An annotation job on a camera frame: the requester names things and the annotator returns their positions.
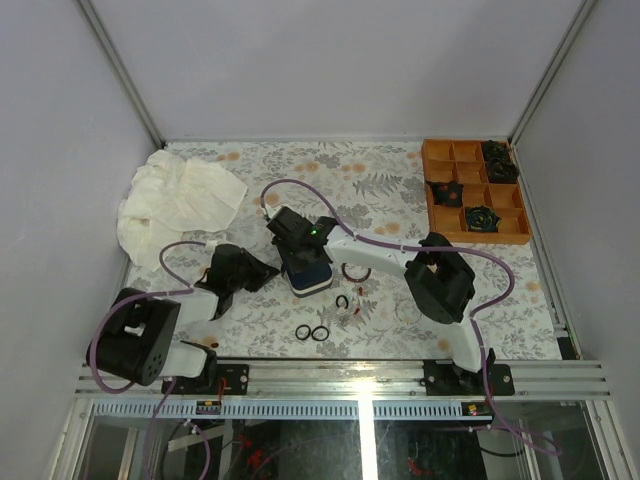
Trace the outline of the cream navy jewelry box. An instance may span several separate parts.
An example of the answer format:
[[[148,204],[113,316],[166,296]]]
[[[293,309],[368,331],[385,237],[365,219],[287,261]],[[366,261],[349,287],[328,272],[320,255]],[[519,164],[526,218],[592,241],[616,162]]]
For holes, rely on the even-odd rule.
[[[329,289],[333,283],[333,270],[329,263],[316,262],[304,270],[294,272],[286,255],[279,252],[282,261],[282,273],[292,293],[305,298]]]

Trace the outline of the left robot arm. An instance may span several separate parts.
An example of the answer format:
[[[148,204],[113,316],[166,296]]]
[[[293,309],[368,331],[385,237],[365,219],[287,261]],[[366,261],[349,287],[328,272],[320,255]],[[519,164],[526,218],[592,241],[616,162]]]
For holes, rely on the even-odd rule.
[[[190,282],[173,272],[165,255],[178,246],[198,246],[212,252],[203,276]],[[125,288],[116,297],[91,339],[86,361],[100,389],[120,394],[134,385],[149,386],[159,377],[184,382],[197,394],[218,385],[216,353],[206,345],[173,339],[178,326],[218,320],[240,290],[259,291],[279,270],[245,248],[214,241],[178,241],[163,247],[160,266],[181,287],[144,292]]]

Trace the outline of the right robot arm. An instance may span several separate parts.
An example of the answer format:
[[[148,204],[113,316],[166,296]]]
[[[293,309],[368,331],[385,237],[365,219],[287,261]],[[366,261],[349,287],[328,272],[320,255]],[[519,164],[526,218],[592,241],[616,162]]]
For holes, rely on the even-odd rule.
[[[317,264],[351,265],[404,280],[417,309],[446,327],[458,387],[474,395],[490,385],[491,370],[466,315],[475,295],[475,273],[444,236],[431,233],[405,244],[380,236],[367,239],[348,232],[335,218],[322,216],[312,223],[288,207],[280,208],[267,228],[292,273]]]

